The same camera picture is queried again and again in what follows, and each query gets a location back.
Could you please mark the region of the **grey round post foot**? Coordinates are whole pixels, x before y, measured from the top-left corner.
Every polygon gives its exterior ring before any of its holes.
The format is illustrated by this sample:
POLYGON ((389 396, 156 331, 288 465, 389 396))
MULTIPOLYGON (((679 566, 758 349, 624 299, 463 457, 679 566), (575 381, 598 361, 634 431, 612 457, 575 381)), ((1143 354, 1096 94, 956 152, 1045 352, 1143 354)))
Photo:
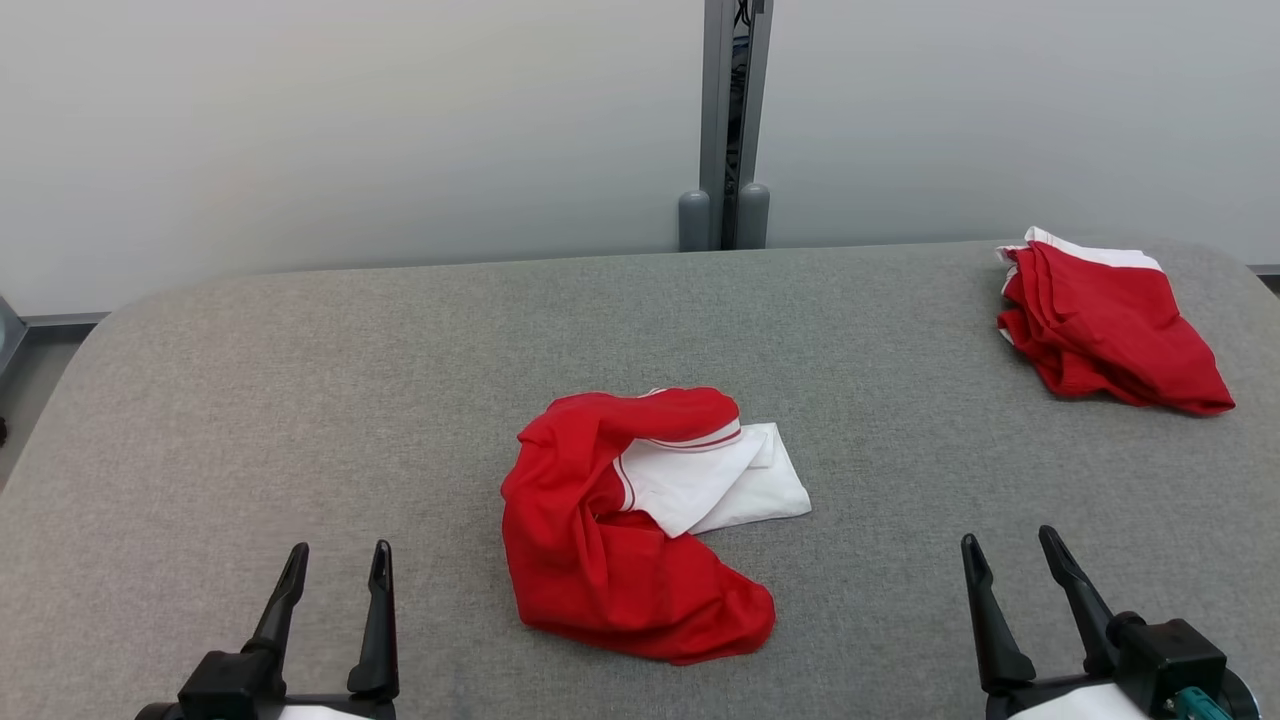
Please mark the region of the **grey round post foot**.
POLYGON ((677 241, 680 252, 712 250, 712 202, 701 190, 681 193, 677 201, 677 241))
POLYGON ((771 191, 759 183, 739 188, 736 202, 735 247, 760 250, 767 246, 771 191))

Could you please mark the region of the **grey wall partition post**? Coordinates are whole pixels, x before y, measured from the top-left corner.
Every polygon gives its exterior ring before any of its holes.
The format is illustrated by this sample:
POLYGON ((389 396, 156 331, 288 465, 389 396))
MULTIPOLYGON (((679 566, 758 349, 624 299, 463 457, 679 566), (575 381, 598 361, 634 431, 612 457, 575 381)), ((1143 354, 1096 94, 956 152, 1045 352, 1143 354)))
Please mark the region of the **grey wall partition post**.
POLYGON ((759 183, 774 0, 703 0, 699 187, 710 196, 712 250, 735 247, 739 188, 759 183))

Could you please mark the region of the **grey fabric padded surface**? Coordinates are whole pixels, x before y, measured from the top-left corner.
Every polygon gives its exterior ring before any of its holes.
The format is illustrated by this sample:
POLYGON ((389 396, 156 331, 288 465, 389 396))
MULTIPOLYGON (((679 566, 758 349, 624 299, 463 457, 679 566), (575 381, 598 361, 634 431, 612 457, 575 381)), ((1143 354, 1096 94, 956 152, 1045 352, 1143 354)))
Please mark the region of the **grey fabric padded surface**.
POLYGON ((1280 720, 1280 301, 1147 241, 1236 407, 1066 402, 998 336, 996 242, 255 275, 83 342, 0 491, 0 720, 134 720, 251 635, 311 548, 284 676, 343 691, 378 539, 408 720, 977 720, 973 533, 1021 650, 1078 673, 1055 527, 1105 601, 1184 618, 1280 720), (554 398, 710 386, 773 421, 804 518, 708 537, 760 651, 690 667, 517 618, 499 487, 554 398))

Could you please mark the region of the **red shorts with white stripe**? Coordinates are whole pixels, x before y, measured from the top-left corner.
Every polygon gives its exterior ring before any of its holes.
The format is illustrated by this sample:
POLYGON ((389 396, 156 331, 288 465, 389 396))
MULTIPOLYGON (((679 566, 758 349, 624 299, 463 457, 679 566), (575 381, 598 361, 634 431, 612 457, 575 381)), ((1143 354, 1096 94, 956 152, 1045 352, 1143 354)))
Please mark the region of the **red shorts with white stripe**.
POLYGON ((1032 227, 996 250, 1006 266, 998 333, 1060 398, 1219 416, 1236 404, 1211 347, 1183 316, 1161 265, 1032 227))

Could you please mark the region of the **red shirt with white sleeves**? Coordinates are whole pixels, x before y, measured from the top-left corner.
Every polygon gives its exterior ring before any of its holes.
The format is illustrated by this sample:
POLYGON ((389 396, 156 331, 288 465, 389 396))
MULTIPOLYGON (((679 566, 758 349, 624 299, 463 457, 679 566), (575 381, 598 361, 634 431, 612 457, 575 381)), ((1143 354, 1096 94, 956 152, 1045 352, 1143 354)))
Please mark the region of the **red shirt with white sleeves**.
POLYGON ((710 387, 554 400, 500 487, 521 621, 673 665, 753 653, 772 593, 701 537, 812 511, 780 428, 710 387))

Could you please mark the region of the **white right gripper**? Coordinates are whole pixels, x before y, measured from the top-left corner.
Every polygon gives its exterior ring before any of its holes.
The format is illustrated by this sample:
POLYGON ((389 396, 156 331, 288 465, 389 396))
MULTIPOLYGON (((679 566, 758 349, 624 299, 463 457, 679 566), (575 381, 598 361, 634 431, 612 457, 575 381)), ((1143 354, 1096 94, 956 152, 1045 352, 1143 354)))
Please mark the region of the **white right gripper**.
POLYGON ((966 597, 986 720, 1151 720, 1114 682, 1117 648, 1107 635, 1114 614, 1053 527, 1039 544, 1062 588, 1085 650, 1087 675, 1033 682, 1033 662, 1020 651, 995 597, 995 574, 974 534, 961 539, 966 597))

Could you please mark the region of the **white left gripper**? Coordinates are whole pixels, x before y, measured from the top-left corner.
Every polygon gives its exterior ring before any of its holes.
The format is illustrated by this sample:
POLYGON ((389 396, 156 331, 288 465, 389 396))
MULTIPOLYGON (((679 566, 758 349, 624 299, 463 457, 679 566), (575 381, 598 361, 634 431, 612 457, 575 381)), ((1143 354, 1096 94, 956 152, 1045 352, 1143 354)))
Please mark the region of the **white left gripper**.
MULTIPOLYGON (((285 657, 291 624, 308 568, 308 543, 296 544, 268 600, 244 653, 265 653, 279 669, 285 657)), ((358 662, 349 670, 347 694, 291 696, 275 720, 396 720, 393 700, 401 692, 396 629, 392 547, 375 546, 367 579, 370 601, 358 662)))

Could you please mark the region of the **dark panel with grey frame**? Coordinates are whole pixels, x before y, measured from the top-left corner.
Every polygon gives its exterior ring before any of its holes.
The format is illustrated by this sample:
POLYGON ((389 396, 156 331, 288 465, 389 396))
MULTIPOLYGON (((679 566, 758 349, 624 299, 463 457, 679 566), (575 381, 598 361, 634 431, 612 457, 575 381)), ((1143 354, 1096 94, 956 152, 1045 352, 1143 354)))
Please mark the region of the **dark panel with grey frame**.
POLYGON ((27 325, 0 295, 0 378, 4 377, 27 333, 27 325))

